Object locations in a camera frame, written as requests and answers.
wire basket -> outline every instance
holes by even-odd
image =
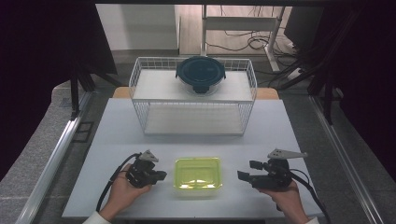
[[[137,58],[129,90],[145,134],[243,135],[257,93],[248,59],[216,58],[226,78],[213,94],[194,95],[176,78],[187,58]]]

white tabletop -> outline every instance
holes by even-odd
[[[249,161],[268,161],[275,148],[300,152],[281,100],[258,100],[243,136],[146,136],[130,99],[109,99],[63,217],[88,217],[116,168],[130,155],[147,149],[160,159],[155,170],[168,173],[151,191],[119,214],[129,219],[283,217],[267,195],[237,178],[237,171],[266,175],[249,168]],[[218,157],[223,186],[209,198],[179,197],[173,187],[175,161],[183,157]],[[290,168],[308,176],[303,159]],[[305,212],[321,216],[305,187],[299,185]]]

wall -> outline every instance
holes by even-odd
[[[178,49],[178,7],[97,4],[111,50]]]

human hand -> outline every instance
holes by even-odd
[[[140,195],[149,192],[151,185],[147,185],[142,189],[132,186],[125,176],[131,164],[127,164],[118,174],[111,186],[110,195],[106,205],[99,212],[105,220],[112,220],[120,211],[131,205]]]
[[[290,223],[305,224],[309,221],[296,182],[291,181],[287,188],[281,190],[258,189],[258,191],[271,196]]]

sleeve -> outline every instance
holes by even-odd
[[[83,222],[83,224],[111,224],[111,223],[105,220],[104,218],[102,218],[99,215],[99,213],[95,211],[87,220],[85,220],[85,222]]]
[[[310,217],[309,219],[310,219],[309,222],[307,222],[305,224],[319,224],[317,217]]]

